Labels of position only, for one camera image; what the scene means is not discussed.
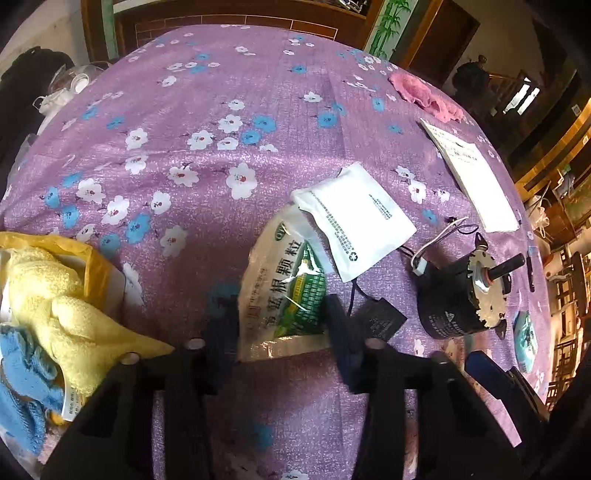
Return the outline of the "person in black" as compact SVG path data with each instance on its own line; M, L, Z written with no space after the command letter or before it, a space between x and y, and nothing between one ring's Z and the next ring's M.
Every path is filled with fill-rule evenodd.
M487 57L480 54L476 61L462 64L452 78L456 89L454 99L466 110L471 110L486 92L490 82L490 73L485 69L486 63Z

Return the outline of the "pink cloth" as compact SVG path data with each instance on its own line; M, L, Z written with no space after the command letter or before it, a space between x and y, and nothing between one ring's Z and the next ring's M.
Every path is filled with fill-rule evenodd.
M404 100L418 105L439 121L460 123L465 119L464 110L460 106L431 90L419 77L403 71L394 71L389 81Z

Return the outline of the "black electric motor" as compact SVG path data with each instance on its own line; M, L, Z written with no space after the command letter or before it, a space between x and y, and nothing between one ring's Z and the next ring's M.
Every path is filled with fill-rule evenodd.
M519 253L501 263L481 234L474 249L439 268L423 255L410 261L417 284L420 322L434 339L450 339L493 330L503 339L512 273L526 263Z

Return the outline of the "blue cloth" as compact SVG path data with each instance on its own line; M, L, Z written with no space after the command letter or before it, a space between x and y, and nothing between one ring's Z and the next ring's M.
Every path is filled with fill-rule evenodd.
M1 426L34 456L42 451L48 414L63 407L58 373L26 328L1 326Z

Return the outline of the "black pen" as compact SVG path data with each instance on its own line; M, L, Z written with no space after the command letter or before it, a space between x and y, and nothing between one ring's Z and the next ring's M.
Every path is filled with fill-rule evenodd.
M526 265L527 265L529 290L531 293L535 293L536 285L535 285L535 279L534 279L533 260L532 260L530 253L527 253L527 255L526 255Z

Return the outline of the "black sofa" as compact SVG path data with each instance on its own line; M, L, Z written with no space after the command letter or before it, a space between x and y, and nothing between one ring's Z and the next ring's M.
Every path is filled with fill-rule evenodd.
M1 190L22 142L43 120L33 102L47 93L62 66L73 66L67 54L35 46L19 55L1 76Z

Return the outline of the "dark wooden cabinet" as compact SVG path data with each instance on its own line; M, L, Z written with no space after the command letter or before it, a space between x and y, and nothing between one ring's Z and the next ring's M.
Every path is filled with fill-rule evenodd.
M370 1L365 14L337 1L81 1L89 58L114 59L183 26L238 24L283 28L362 50L386 11Z

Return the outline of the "purple floral tablecloth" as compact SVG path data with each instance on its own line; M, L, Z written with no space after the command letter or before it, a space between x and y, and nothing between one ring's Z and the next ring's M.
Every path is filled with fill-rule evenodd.
M459 120L439 121L390 82L426 88ZM478 147L514 212L489 232L420 120ZM53 119L16 167L1 231L57 234L122 269L124 329L177 345L217 314L214 295L239 287L249 252L291 193L359 164L394 200L393 226L353 257L360 284L408 317L391 343L464 359L461 339L420 324L405 255L366 262L393 240L419 248L446 221L479 224L496 260L530 250L514 274L508 315L530 308L540 350L533 373L546 395L549 307L535 236L501 158L478 124L427 82L335 41L287 30L197 25L168 32L118 61ZM349 479L366 399L339 385L328 350L238 367L213 403L221 477Z

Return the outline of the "yellow towel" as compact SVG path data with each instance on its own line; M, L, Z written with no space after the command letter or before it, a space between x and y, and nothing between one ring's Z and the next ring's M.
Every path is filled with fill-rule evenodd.
M149 359L174 350L123 327L86 302L76 271L43 249L11 250L6 280L14 321L31 331L68 383L85 397L124 354Z

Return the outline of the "clear plastic bag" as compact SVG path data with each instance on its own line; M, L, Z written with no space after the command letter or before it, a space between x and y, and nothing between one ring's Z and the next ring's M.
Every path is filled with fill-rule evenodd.
M91 63L67 69L63 65L55 73L47 93L38 96L32 103L32 106L43 116L36 135L41 135L57 113L90 86L109 66L109 63L104 66Z

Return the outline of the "green white granule sachet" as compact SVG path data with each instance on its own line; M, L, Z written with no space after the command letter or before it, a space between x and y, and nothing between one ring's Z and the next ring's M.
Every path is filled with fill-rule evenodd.
M249 252L238 295L238 358L256 362L329 347L320 320L332 262L296 205L267 222Z

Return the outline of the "teal tissue pack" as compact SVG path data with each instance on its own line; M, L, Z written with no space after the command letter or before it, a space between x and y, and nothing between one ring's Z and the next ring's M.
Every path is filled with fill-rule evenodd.
M520 310L513 322L514 351L519 370L531 373L538 353L538 340L529 311Z

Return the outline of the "yellow-rimmed white foam box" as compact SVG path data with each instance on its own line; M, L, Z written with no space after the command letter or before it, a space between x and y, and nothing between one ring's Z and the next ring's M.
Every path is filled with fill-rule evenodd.
M169 350L111 318L124 286L87 244L1 235L1 436L33 473L122 354Z

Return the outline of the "white printed pouch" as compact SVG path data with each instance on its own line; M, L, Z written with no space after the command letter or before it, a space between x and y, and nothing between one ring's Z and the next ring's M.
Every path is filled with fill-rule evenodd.
M291 192L329 241L342 282L359 277L405 244L417 228L359 163L339 176Z

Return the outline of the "white paper booklet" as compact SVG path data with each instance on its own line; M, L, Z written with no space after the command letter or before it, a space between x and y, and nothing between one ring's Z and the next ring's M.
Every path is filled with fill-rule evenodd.
M441 152L462 191L472 202L487 233L510 233L519 229L501 185L478 147L430 124L419 123Z

